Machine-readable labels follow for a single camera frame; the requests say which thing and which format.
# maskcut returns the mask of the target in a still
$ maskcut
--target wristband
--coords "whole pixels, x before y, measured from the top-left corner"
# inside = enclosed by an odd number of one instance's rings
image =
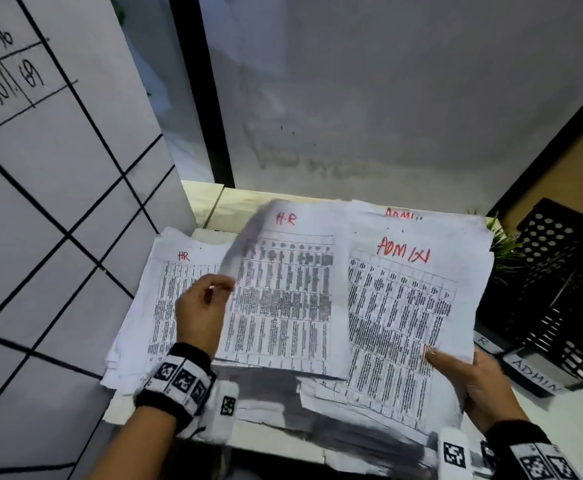
[[[205,352],[189,344],[175,344],[136,395],[136,407],[151,406],[176,418],[176,433],[191,423],[209,397],[216,374]]]

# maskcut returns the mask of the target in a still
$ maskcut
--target person's left hand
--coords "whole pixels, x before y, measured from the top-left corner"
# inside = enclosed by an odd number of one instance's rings
[[[175,302],[178,342],[198,347],[213,358],[225,316],[225,304],[236,281],[223,274],[206,274]]]

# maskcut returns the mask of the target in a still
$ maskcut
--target stack of paper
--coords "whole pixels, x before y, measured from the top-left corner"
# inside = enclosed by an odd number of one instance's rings
[[[231,246],[166,229],[103,384],[134,391],[175,339],[180,293],[203,274],[229,274],[214,366],[240,384],[239,419],[418,476],[435,465],[435,433],[462,417],[424,353],[471,361],[492,238],[479,216],[358,201],[272,201]]]

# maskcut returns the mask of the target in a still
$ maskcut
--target label sign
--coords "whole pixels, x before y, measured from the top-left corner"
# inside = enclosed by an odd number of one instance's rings
[[[503,361],[511,365],[531,382],[542,387],[544,390],[550,392],[551,394],[558,395],[567,392],[566,385],[563,384],[562,381],[550,377],[546,372],[539,370],[535,364],[531,364],[528,360],[521,358],[518,354],[507,354],[503,357]],[[567,374],[545,359],[543,359],[543,361],[546,363],[545,365],[557,369],[559,375],[561,375],[560,373]]]
[[[480,348],[486,350],[490,354],[500,354],[504,352],[504,349],[497,346],[491,340],[486,338],[482,333],[477,332],[474,330],[474,343],[479,346]]]

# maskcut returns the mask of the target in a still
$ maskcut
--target hand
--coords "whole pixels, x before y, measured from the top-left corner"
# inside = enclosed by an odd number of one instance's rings
[[[476,348],[473,364],[438,350],[430,350],[425,357],[452,384],[467,388],[465,412],[482,434],[498,421],[529,421],[498,362],[491,355]]]
[[[225,304],[236,281],[223,274],[206,274],[175,302],[177,341],[198,347],[213,358],[225,316]]]

